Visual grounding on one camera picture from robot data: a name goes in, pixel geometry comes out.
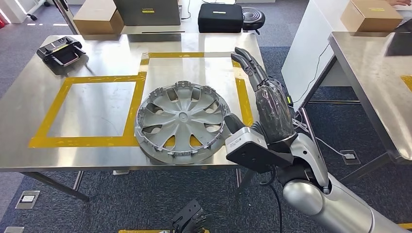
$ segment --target gray carpet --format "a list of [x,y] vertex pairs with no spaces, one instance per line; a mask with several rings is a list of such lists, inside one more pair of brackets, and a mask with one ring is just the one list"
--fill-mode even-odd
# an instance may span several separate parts
[[[277,0],[274,4],[277,7],[253,4],[265,12],[265,26],[269,25],[267,29],[262,28],[262,35],[258,37],[265,67],[268,74],[281,82],[280,70],[289,50],[287,46],[292,43],[297,28],[293,24],[300,21],[300,18],[294,17],[303,15],[306,4],[307,1],[302,0]],[[58,19],[56,8],[40,10],[42,12],[36,15],[39,20],[44,20],[43,26],[21,24],[0,29],[0,96],[47,35],[70,34],[68,27],[52,26],[53,23],[63,23]],[[356,99],[351,88],[321,88],[315,97]],[[339,150],[355,150],[362,163],[384,152],[360,105],[311,104],[307,111],[318,137]],[[345,166],[339,155],[322,144],[320,146],[329,171],[337,178],[359,167]],[[68,186],[73,185],[76,177],[75,172],[46,174]],[[411,175],[410,166],[387,165],[349,185],[349,188],[393,221],[412,222],[412,207],[408,199],[411,188],[407,179]],[[116,177],[110,171],[88,171],[80,188],[91,196],[91,202],[87,204],[31,178],[24,177],[19,185],[19,178],[16,174],[0,173],[0,203],[9,203],[0,221],[0,232],[7,226],[24,226],[25,233],[109,233],[120,229],[164,229],[169,227],[171,217],[193,198],[209,213],[207,227],[213,233],[278,232],[274,196],[269,189],[257,184],[262,177],[255,177],[252,185],[236,200],[232,169],[134,171]],[[34,209],[14,209],[23,190],[41,191]],[[284,201],[282,208],[284,232],[325,232],[310,219],[289,208]]]

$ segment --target black stool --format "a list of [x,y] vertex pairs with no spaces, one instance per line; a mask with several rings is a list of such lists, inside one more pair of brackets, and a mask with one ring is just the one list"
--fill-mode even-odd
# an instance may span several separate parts
[[258,29],[265,24],[265,14],[253,7],[242,7],[243,13],[243,31],[256,31],[260,35]]

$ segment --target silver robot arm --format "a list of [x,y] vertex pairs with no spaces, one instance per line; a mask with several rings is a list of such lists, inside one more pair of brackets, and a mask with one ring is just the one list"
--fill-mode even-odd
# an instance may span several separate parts
[[226,158],[258,173],[277,170],[284,199],[331,233],[407,233],[327,172],[315,143],[296,133],[279,84],[268,79],[257,61],[235,48],[232,59],[249,76],[260,122],[246,127],[234,114],[224,121],[232,135]]

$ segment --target cardboard box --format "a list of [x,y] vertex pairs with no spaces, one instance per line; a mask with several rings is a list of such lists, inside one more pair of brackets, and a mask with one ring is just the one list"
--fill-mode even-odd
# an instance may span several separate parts
[[124,27],[113,0],[86,0],[73,21],[81,35],[120,34]]
[[392,32],[402,19],[385,0],[351,0],[341,17],[350,32]]

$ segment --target black bag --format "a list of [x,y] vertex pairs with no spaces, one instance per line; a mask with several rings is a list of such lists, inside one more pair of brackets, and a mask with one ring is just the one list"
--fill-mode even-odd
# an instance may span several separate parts
[[242,7],[236,4],[202,4],[198,25],[200,33],[240,33],[243,25]]

